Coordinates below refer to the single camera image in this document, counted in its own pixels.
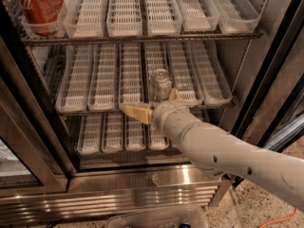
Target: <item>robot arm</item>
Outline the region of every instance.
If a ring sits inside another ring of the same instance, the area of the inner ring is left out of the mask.
[[[159,103],[153,112],[143,113],[134,106],[131,109],[128,115],[142,122],[145,119],[145,124],[152,121],[191,163],[206,174],[229,173],[243,177],[304,212],[303,160],[248,144],[202,122],[176,100]]]

